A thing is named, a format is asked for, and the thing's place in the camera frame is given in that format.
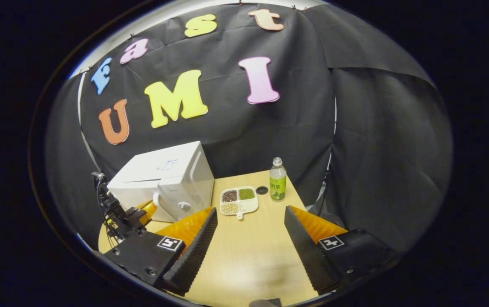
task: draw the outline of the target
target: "white sectioned tray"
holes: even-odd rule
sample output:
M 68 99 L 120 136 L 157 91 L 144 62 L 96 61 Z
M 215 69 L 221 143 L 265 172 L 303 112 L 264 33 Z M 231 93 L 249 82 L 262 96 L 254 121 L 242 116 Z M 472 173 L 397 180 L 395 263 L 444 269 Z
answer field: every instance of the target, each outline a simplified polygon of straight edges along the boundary
M 239 197 L 239 190 L 243 190 L 243 189 L 247 189 L 249 188 L 250 190 L 252 190 L 252 192 L 254 192 L 254 198 L 250 198 L 248 200 L 241 200 L 240 197 Z M 223 202 L 222 201 L 222 196 L 224 195 L 225 192 L 227 191 L 237 191 L 237 200 L 235 200 L 234 202 Z M 224 205 L 224 204 L 237 204 L 237 208 L 239 211 L 237 211 L 237 213 L 224 213 L 221 209 L 221 207 Z M 223 190 L 221 193 L 220 193 L 220 212 L 222 214 L 225 214 L 225 215 L 237 215 L 237 219 L 239 220 L 242 220 L 243 219 L 243 214 L 245 213 L 250 213 L 250 212 L 254 212 L 258 209 L 258 195 L 256 194 L 256 189 L 254 189 L 253 187 L 251 186 L 242 186 L 242 187 L 234 187 L 234 188 L 229 188 L 227 190 Z

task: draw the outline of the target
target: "grain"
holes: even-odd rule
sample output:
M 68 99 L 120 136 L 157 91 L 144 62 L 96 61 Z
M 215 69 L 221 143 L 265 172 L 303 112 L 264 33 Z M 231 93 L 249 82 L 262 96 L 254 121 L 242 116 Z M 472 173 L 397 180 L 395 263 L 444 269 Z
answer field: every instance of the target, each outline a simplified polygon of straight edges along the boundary
M 237 207 L 237 204 L 231 203 L 231 204 L 223 204 L 221 206 L 221 212 L 225 214 L 235 214 L 239 211 L 239 208 Z
M 249 188 L 244 188 L 239 190 L 239 199 L 240 200 L 250 200 L 250 198 L 254 198 L 254 191 Z
M 221 200 L 224 203 L 234 202 L 235 200 L 237 200 L 237 191 L 231 190 L 231 191 L 225 192 L 224 194 L 221 195 Z

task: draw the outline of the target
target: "brown beans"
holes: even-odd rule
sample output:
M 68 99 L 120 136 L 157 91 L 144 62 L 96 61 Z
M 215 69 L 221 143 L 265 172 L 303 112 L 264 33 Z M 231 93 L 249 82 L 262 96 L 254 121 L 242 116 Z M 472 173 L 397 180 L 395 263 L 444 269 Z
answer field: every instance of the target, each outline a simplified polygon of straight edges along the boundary
M 231 190 L 225 192 L 224 194 L 221 195 L 221 200 L 224 203 L 234 202 L 235 200 L 237 200 L 237 191 Z

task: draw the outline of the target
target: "letter m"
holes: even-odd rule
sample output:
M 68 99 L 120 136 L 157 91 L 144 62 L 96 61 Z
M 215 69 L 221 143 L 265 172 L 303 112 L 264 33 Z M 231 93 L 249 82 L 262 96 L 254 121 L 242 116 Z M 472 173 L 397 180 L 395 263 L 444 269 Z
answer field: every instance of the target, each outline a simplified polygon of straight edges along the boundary
M 174 92 L 167 89 L 163 82 L 155 82 L 144 89 L 144 93 L 150 96 L 153 128 L 165 126 L 169 122 L 161 108 L 173 121 L 178 120 L 181 102 L 184 105 L 182 117 L 185 119 L 203 115 L 209 111 L 209 108 L 201 101 L 198 86 L 199 76 L 201 76 L 200 70 L 183 72 L 176 81 Z

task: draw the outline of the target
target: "wooden table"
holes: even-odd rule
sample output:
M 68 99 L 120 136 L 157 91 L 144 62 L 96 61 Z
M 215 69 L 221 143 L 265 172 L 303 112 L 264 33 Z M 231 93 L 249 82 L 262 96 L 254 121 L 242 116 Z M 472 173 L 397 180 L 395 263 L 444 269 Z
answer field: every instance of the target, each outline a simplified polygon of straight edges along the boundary
M 275 202 L 269 193 L 258 195 L 258 210 L 244 214 L 241 221 L 219 212 L 220 193 L 239 186 L 269 187 L 269 172 L 215 180 L 211 205 L 217 208 L 218 227 L 185 299 L 214 307 L 247 307 L 256 299 L 279 298 L 285 306 L 316 297 L 284 227 L 286 206 L 305 210 L 290 179 L 284 200 Z M 147 230 L 156 232 L 167 225 L 151 221 Z M 110 250 L 104 226 L 99 250 Z

